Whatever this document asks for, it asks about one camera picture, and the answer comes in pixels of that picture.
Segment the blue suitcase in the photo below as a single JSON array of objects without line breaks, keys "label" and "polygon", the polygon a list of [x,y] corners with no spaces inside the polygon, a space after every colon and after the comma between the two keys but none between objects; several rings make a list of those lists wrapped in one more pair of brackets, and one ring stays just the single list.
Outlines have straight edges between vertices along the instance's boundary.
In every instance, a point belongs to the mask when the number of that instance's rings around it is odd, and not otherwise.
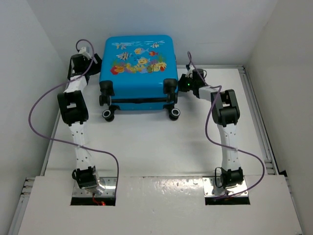
[{"label": "blue suitcase", "polygon": [[115,111],[168,111],[177,120],[179,78],[174,43],[168,35],[115,36],[105,42],[99,77],[102,117]]}]

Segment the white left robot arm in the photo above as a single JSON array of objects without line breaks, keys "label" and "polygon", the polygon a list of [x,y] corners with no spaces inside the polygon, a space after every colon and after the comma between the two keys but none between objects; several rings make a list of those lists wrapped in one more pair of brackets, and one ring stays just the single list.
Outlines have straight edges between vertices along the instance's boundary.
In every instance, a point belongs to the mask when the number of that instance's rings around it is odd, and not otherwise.
[{"label": "white left robot arm", "polygon": [[85,48],[70,58],[68,80],[69,84],[63,93],[57,95],[62,120],[68,125],[75,146],[76,167],[72,172],[72,178],[78,187],[88,191],[92,195],[100,194],[100,179],[96,171],[91,154],[83,148],[87,144],[87,120],[88,109],[83,97],[83,90],[89,82],[91,66],[95,68],[97,63]]}]

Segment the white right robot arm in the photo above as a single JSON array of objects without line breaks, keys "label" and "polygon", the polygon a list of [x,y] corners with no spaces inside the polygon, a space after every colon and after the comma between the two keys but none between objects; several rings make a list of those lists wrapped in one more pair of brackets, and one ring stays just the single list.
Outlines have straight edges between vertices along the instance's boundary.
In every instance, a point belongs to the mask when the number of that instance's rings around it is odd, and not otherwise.
[{"label": "white right robot arm", "polygon": [[218,87],[205,83],[203,69],[187,68],[179,80],[181,92],[192,91],[193,95],[211,103],[209,116],[220,133],[222,147],[222,166],[220,180],[215,180],[217,188],[230,188],[241,184],[244,179],[243,170],[238,157],[236,128],[240,117],[239,105],[233,89],[218,92]]}]

